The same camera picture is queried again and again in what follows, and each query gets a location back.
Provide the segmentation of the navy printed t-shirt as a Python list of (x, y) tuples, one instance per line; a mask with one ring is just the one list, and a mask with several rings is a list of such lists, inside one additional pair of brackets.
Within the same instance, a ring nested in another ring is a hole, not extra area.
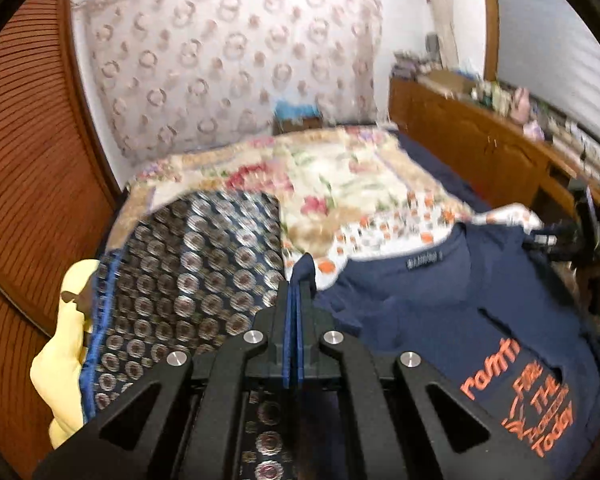
[(459, 223), (421, 252), (349, 261), (314, 304), (373, 352), (418, 353), (565, 479), (600, 432), (600, 342), (525, 240)]

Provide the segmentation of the dark circle pattern folded cloth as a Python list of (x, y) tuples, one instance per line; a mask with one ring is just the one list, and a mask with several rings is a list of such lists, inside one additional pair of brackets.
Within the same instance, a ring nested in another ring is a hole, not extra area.
[(290, 479), (279, 203), (197, 191), (102, 257), (80, 377), (81, 479)]

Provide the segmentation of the wooden sideboard cabinet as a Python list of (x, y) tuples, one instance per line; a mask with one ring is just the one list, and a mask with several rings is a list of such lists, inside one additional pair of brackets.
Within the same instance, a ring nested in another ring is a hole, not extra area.
[(389, 117), (401, 132), (449, 166), (490, 206), (520, 203), (542, 220), (574, 215), (573, 179), (600, 185), (552, 144), (531, 141), (512, 122), (477, 105), (448, 99), (416, 81), (390, 79)]

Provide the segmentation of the orange print white sheet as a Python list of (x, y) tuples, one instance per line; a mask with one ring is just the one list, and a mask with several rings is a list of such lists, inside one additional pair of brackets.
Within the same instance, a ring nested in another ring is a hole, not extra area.
[(451, 197), (409, 192), (402, 202), (379, 203), (365, 212), (337, 206), (332, 196), (306, 196), (296, 214), (280, 214), (283, 277), (289, 280), (301, 257), (309, 254), (314, 283), (325, 289), (347, 263), (414, 254), (443, 242), (457, 223), (521, 226), (527, 232), (543, 225), (535, 212), (518, 203), (479, 212)]

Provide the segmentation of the pink kettle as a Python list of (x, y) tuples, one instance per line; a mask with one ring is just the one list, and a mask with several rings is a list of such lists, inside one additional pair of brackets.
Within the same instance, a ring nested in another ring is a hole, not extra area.
[(530, 96), (527, 88), (517, 88), (510, 103), (509, 118), (518, 125), (524, 125), (529, 121)]

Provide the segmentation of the floral beige quilt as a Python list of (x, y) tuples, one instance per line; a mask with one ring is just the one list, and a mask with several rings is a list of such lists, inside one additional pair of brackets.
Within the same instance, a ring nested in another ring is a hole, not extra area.
[(190, 191), (262, 192), (278, 199), (287, 244), (315, 257), (327, 254), (345, 224), (405, 208), (430, 221), (473, 211), (378, 127), (304, 130), (261, 136), (218, 150), (148, 162), (129, 183), (129, 196), (108, 236), (119, 248), (141, 218)]

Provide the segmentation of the grey window blind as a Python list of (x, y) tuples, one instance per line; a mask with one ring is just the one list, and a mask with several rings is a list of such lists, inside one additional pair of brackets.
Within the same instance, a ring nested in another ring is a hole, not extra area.
[(567, 0), (498, 0), (498, 78), (600, 140), (600, 44)]

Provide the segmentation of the cardboard box on cabinet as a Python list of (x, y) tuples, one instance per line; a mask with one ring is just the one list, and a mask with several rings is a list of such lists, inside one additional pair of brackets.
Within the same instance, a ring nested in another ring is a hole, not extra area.
[(430, 70), (429, 73), (419, 74), (417, 82), (445, 96), (469, 94), (476, 85), (474, 80), (449, 70)]

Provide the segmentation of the yellow folded cloth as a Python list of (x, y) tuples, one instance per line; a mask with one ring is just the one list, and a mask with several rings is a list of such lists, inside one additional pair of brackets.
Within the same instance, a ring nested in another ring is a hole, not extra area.
[(84, 259), (66, 272), (60, 286), (55, 333), (30, 367), (35, 391), (53, 414), (48, 436), (59, 448), (84, 425), (79, 379), (86, 356), (84, 337), (91, 330), (96, 259)]

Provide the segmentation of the cardboard box blue contents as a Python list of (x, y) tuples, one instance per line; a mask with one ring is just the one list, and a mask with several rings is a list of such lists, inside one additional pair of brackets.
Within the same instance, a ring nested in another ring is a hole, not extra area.
[(296, 105), (287, 101), (276, 104), (272, 125), (274, 136), (322, 127), (323, 116), (315, 105)]

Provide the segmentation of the stack of folded fabrics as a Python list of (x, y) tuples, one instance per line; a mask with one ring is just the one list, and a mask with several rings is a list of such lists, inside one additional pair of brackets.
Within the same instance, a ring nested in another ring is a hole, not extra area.
[(420, 74), (428, 74), (441, 67), (437, 61), (431, 61), (430, 58), (414, 52), (397, 50), (393, 55), (394, 63), (391, 69), (393, 77), (416, 79)]

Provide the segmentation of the wooden louvered wardrobe door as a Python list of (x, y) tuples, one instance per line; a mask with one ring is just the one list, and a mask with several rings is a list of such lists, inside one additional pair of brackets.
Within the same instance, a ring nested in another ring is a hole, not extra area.
[(91, 257), (119, 191), (86, 114), (70, 0), (1, 0), (0, 469), (27, 479), (50, 452), (29, 378), (53, 333), (62, 277)]

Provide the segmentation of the circle pattern curtain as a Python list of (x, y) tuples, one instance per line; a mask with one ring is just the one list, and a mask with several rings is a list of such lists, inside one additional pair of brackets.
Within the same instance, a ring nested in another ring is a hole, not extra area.
[(140, 164), (271, 131), (278, 104), (376, 115), (379, 0), (82, 0), (108, 126)]

